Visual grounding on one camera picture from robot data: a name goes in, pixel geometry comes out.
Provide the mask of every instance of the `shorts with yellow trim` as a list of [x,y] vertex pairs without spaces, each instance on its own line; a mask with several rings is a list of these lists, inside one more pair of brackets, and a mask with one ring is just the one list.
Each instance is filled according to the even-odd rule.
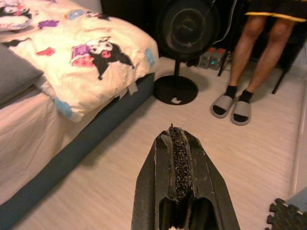
[[251,0],[246,15],[272,16],[306,22],[307,0]]

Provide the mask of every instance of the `floor fan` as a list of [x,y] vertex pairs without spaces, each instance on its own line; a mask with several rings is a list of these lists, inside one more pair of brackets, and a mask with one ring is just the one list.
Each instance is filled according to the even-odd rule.
[[155,25],[160,50],[176,61],[173,75],[155,82],[154,96],[167,104],[193,101],[197,85],[179,75],[180,63],[202,55],[216,40],[220,17],[214,1],[173,0],[161,10]]

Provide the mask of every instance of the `bed frame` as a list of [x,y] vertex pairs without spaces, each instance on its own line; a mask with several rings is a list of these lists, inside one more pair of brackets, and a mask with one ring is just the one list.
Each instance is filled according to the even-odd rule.
[[135,111],[154,89],[154,74],[137,80],[138,91],[114,99],[80,134],[10,200],[0,206],[0,230],[10,229],[37,205],[114,128]]

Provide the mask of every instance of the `kuromi print duvet cover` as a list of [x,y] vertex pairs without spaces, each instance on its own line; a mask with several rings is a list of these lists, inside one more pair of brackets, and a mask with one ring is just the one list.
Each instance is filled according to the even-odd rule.
[[157,44],[136,26],[70,0],[23,2],[31,25],[0,42],[44,71],[37,87],[72,121],[156,72]]

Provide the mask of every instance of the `foot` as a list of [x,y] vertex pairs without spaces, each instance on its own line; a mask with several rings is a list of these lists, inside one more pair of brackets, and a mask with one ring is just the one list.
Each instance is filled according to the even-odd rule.
[[211,106],[211,113],[217,118],[227,116],[236,96],[236,86],[228,86],[226,92],[218,97]]
[[244,90],[235,104],[231,120],[234,124],[239,126],[247,125],[251,119],[251,105],[250,99],[253,93]]

